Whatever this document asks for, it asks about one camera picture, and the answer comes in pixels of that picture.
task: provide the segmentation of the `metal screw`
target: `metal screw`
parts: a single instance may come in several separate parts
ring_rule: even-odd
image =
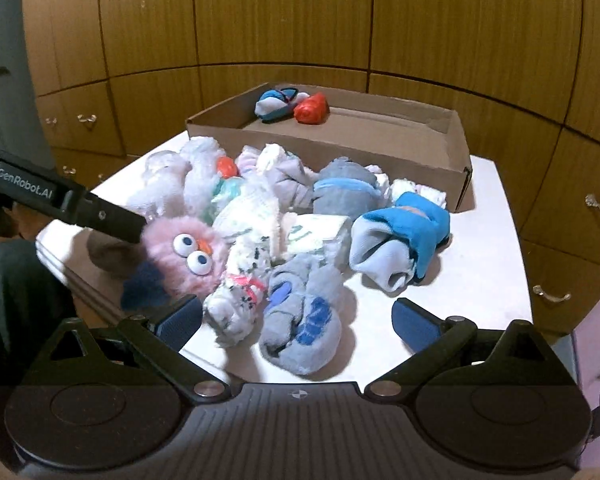
[[[202,381],[193,387],[200,397],[217,397],[224,392],[224,385],[219,381]]]
[[[400,384],[393,381],[376,381],[369,389],[378,397],[395,397],[402,391]]]

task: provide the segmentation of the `tabletop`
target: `tabletop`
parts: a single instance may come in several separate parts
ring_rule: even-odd
[[[186,132],[155,148],[174,150],[188,140]],[[93,192],[123,205],[141,186],[140,175],[150,154],[121,170]],[[342,339],[336,356],[308,378],[297,377],[266,362],[257,345],[258,330],[230,349],[218,348],[210,327],[203,325],[181,354],[221,379],[304,383],[353,381],[360,389],[411,356],[395,334],[391,307],[405,297],[445,319],[465,316],[480,328],[505,329],[513,319],[531,320],[520,244],[495,164],[472,156],[472,182],[460,212],[451,214],[449,245],[440,249],[419,285],[387,294],[360,274],[350,274],[340,316]],[[95,267],[86,252],[88,230],[53,221],[36,239],[40,260],[76,296],[110,322],[121,316],[122,282]]]

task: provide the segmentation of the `drawer handle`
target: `drawer handle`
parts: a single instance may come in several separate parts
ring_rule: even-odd
[[[558,298],[557,296],[552,296],[551,294],[547,294],[544,290],[542,290],[542,287],[540,285],[534,285],[531,290],[534,292],[534,294],[542,296],[547,301],[551,301],[552,303],[562,303],[563,301],[569,301],[571,299],[571,294],[568,292],[561,298]]]
[[[584,203],[589,207],[597,207],[600,209],[600,202],[596,200],[596,196],[593,194],[588,194],[586,197],[584,197]]]
[[[84,115],[78,115],[78,122],[84,124],[89,129],[93,128],[93,125],[96,123],[98,118],[91,114],[89,117],[85,117]]]
[[[66,176],[68,176],[69,178],[71,178],[72,176],[74,176],[74,175],[75,175],[75,173],[76,173],[76,172],[75,172],[75,168],[68,168],[68,167],[66,167],[66,166],[63,166],[63,167],[62,167],[62,172],[63,172],[63,173],[66,175]]]

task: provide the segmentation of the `dark pants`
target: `dark pants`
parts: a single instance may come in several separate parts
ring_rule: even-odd
[[[26,240],[0,244],[0,457],[8,462],[10,444],[4,406],[43,343],[58,324],[75,316],[71,293],[45,269]]]

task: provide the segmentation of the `pink plush toy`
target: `pink plush toy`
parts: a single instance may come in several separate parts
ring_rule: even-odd
[[[142,243],[174,298],[204,298],[220,283],[228,254],[222,237],[191,216],[158,218],[144,228]]]

